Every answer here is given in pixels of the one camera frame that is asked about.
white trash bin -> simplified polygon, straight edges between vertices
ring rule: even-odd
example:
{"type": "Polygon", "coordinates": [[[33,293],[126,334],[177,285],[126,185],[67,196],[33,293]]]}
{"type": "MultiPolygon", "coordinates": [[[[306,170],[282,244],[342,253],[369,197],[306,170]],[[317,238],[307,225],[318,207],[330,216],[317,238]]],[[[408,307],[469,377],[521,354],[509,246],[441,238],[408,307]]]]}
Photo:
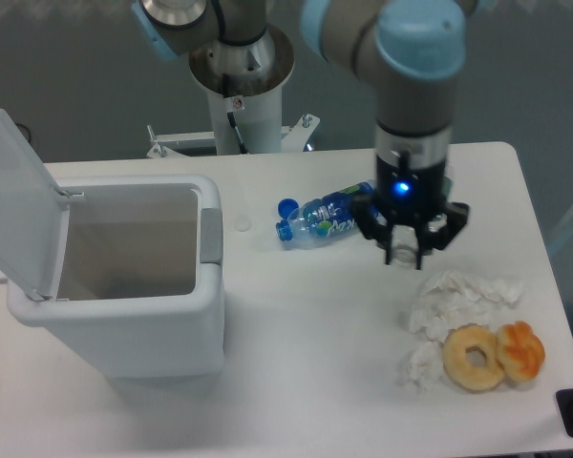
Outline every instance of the white trash bin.
{"type": "Polygon", "coordinates": [[[0,110],[0,270],[8,307],[108,377],[223,366],[223,217],[195,175],[55,182],[0,110]]]}

white table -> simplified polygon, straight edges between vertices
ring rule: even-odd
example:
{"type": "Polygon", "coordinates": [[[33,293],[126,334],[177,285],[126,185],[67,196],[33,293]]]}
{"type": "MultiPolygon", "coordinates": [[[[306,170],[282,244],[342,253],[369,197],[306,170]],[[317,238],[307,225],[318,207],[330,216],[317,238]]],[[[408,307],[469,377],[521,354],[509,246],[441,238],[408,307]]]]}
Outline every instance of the white table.
{"type": "Polygon", "coordinates": [[[56,177],[203,173],[225,227],[223,372],[110,381],[44,329],[16,322],[0,285],[0,456],[439,457],[573,448],[554,398],[573,387],[573,342],[514,150],[452,147],[469,225],[424,271],[383,265],[359,234],[285,250],[276,204],[373,177],[372,151],[52,164],[56,177]],[[233,228],[247,215],[247,232],[233,228]],[[401,325],[416,288],[448,268],[516,274],[526,294],[491,328],[526,320],[545,344],[536,381],[419,394],[401,325]]]}

blue led light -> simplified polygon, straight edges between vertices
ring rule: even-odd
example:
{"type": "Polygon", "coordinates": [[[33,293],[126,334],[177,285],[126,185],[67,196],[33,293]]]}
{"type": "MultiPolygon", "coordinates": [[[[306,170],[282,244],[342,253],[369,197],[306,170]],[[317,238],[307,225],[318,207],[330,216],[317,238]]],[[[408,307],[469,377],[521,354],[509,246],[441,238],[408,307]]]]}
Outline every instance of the blue led light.
{"type": "Polygon", "coordinates": [[[398,195],[398,196],[405,196],[406,194],[408,194],[410,192],[410,185],[408,183],[406,183],[405,181],[397,181],[394,184],[394,192],[398,195]]]}

plastic water bottle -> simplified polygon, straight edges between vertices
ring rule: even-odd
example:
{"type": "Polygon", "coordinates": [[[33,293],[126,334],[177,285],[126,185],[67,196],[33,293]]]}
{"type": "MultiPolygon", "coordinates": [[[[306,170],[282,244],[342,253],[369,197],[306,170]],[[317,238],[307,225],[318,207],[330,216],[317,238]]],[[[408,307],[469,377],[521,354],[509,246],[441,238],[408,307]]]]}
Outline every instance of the plastic water bottle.
{"type": "Polygon", "coordinates": [[[321,240],[354,229],[357,226],[350,213],[352,198],[371,194],[374,189],[375,181],[370,179],[296,208],[288,218],[276,224],[278,238],[282,241],[321,240]]]}

gray floor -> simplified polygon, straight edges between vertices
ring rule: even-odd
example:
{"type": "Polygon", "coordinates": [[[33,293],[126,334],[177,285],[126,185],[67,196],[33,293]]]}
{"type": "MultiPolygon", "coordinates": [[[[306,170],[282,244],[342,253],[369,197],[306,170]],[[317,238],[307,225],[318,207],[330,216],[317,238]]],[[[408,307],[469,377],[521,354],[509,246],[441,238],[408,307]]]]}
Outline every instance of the gray floor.
{"type": "MultiPolygon", "coordinates": [[[[319,149],[372,147],[373,93],[304,45],[301,0],[269,3],[296,52],[284,123],[310,112],[322,119],[319,149]]],[[[44,161],[143,157],[148,123],[156,134],[210,130],[186,58],[160,63],[129,4],[0,0],[0,108],[31,128],[44,161]]],[[[516,148],[546,236],[573,202],[573,0],[490,6],[469,23],[454,142],[516,148]]],[[[573,330],[573,240],[553,267],[573,330]]]]}

